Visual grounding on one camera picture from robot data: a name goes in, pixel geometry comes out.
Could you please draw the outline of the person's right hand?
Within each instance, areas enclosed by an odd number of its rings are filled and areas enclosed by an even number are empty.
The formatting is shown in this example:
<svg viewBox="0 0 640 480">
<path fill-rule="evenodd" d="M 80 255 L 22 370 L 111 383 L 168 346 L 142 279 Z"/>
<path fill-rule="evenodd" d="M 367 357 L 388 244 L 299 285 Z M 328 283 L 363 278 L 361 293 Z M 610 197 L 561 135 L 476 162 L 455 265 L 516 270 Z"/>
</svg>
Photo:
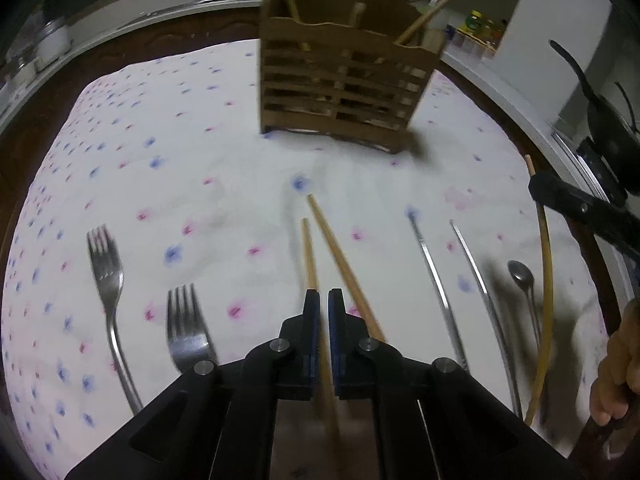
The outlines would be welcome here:
<svg viewBox="0 0 640 480">
<path fill-rule="evenodd" d="M 639 337 L 639 300 L 635 299 L 626 305 L 620 327 L 608 340 L 606 356 L 591 386 L 590 416 L 599 426 L 626 415 L 625 388 L 639 394 Z"/>
</svg>

